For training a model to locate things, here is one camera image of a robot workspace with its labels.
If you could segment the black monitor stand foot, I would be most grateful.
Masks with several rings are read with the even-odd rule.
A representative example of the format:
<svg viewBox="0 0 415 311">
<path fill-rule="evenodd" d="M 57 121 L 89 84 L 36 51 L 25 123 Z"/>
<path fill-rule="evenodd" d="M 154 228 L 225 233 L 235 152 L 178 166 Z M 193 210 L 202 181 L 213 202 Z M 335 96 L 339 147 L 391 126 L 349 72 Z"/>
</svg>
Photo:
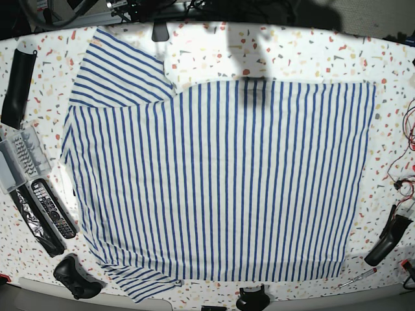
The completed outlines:
<svg viewBox="0 0 415 311">
<path fill-rule="evenodd" d="M 157 21 L 153 24 L 152 41 L 166 42 L 170 38 L 167 23 L 164 21 Z"/>
</svg>

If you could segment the small screwdriver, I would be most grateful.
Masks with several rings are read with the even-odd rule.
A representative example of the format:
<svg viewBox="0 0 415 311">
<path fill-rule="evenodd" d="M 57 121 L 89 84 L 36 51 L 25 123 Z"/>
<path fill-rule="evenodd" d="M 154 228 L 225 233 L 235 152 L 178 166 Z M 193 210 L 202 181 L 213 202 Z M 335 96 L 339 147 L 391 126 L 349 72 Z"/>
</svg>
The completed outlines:
<svg viewBox="0 0 415 311">
<path fill-rule="evenodd" d="M 369 276 L 371 276 L 371 275 L 373 275 L 373 274 L 377 273 L 377 271 L 378 271 L 378 268 L 377 268 L 377 267 L 374 267 L 374 268 L 372 268 L 372 269 L 370 269 L 370 270 L 368 270 L 368 271 L 365 271 L 364 273 L 361 273 L 361 274 L 359 274 L 358 276 L 356 276 L 356 277 L 354 277 L 354 278 L 352 278 L 352 279 L 348 280 L 348 281 L 347 281 L 347 282 L 345 282 L 344 284 L 340 284 L 340 285 L 338 286 L 338 288 L 343 288 L 343 287 L 349 286 L 349 285 L 350 285 L 350 284 L 352 284 L 352 283 L 355 283 L 355 282 L 361 281 L 361 280 L 363 280 L 363 279 L 365 279 L 365 278 L 368 278 Z"/>
</svg>

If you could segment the black tv remote control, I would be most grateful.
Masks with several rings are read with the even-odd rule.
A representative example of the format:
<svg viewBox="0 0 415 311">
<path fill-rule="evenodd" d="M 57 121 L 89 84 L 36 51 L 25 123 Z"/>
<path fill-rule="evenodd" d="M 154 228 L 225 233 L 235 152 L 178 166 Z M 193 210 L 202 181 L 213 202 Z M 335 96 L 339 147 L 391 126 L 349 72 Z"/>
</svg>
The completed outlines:
<svg viewBox="0 0 415 311">
<path fill-rule="evenodd" d="M 77 229 L 68 215 L 66 215 L 59 201 L 55 198 L 47 182 L 42 178 L 38 178 L 31 183 L 30 187 L 60 234 L 65 239 L 75 238 Z"/>
</svg>

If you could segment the blue white striped t-shirt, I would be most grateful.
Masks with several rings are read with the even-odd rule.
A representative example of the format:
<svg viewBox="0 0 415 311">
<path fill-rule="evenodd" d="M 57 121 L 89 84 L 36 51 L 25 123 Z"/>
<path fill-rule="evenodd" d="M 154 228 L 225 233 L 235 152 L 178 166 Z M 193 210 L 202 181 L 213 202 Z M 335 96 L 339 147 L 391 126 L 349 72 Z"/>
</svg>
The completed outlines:
<svg viewBox="0 0 415 311">
<path fill-rule="evenodd" d="M 97 263 L 135 302 L 182 280 L 336 277 L 375 107 L 369 83 L 212 81 L 97 29 L 61 159 Z"/>
</svg>

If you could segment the black game controller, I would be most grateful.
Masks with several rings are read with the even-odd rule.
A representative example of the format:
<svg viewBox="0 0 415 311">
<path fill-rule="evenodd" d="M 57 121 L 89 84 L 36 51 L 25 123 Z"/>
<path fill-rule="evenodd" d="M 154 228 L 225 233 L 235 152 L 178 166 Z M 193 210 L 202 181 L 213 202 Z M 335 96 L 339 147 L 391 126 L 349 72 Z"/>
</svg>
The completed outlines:
<svg viewBox="0 0 415 311">
<path fill-rule="evenodd" d="M 54 278 L 61 282 L 76 300 L 91 299 L 97 296 L 102 285 L 97 281 L 90 282 L 83 278 L 77 270 L 77 262 L 74 257 L 65 257 L 54 269 Z"/>
</svg>

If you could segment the red object at edge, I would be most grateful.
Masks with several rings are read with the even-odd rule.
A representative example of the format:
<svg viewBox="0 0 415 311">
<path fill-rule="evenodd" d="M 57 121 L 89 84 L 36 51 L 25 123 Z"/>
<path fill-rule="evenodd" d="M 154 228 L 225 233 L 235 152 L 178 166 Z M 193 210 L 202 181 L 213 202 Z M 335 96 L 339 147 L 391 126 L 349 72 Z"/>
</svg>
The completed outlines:
<svg viewBox="0 0 415 311">
<path fill-rule="evenodd" d="M 10 282 L 10 278 L 6 275 L 0 274 L 0 285 Z"/>
</svg>

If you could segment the black foil pouch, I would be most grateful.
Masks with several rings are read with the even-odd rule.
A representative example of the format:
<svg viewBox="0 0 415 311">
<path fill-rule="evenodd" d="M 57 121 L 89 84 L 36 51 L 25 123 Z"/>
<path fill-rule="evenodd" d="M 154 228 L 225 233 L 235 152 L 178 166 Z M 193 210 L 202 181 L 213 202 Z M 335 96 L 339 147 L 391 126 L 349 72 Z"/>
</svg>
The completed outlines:
<svg viewBox="0 0 415 311">
<path fill-rule="evenodd" d="M 30 232 L 50 257 L 62 255 L 65 247 L 52 230 L 44 215 L 35 204 L 28 188 L 25 185 L 18 187 L 10 193 L 20 215 L 28 226 Z"/>
</svg>

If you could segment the black curved tube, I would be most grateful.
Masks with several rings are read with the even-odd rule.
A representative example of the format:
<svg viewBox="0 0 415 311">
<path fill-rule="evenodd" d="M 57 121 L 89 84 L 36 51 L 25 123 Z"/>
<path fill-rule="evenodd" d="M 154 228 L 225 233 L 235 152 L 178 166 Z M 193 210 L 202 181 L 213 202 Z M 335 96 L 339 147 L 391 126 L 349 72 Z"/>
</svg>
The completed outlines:
<svg viewBox="0 0 415 311">
<path fill-rule="evenodd" d="M 8 87 L 3 101 L 1 123 L 20 129 L 25 114 L 30 82 L 36 62 L 37 52 L 14 51 Z"/>
</svg>

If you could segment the clear plastic screw box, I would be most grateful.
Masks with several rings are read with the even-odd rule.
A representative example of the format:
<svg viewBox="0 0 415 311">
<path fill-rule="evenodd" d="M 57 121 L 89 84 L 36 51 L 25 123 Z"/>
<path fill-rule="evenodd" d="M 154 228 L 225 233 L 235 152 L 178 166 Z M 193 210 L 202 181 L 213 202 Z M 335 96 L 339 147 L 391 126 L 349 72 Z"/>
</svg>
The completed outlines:
<svg viewBox="0 0 415 311">
<path fill-rule="evenodd" d="M 1 190 L 4 194 L 50 172 L 49 160 L 33 126 L 1 141 Z"/>
</svg>

